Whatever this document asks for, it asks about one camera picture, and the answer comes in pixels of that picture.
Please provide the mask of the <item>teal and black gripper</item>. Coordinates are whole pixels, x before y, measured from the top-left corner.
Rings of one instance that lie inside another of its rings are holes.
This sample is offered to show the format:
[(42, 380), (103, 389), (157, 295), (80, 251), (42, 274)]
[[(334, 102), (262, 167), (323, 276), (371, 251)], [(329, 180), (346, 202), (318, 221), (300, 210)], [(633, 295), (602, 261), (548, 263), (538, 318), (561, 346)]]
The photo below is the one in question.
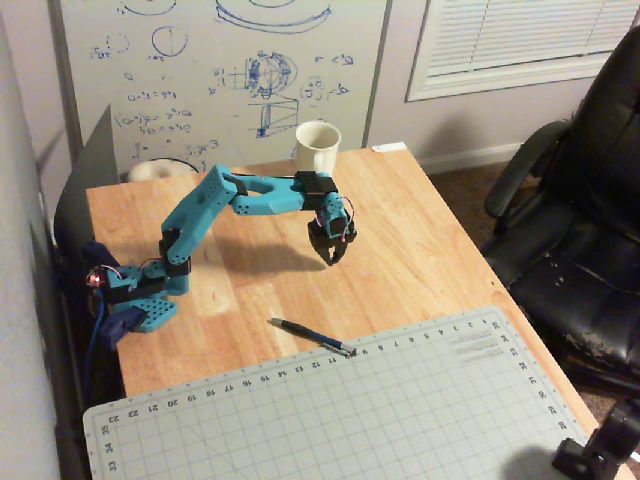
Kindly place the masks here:
[(324, 197), (307, 229), (311, 246), (328, 266), (337, 264), (344, 257), (357, 236), (355, 222), (339, 193), (329, 193)]

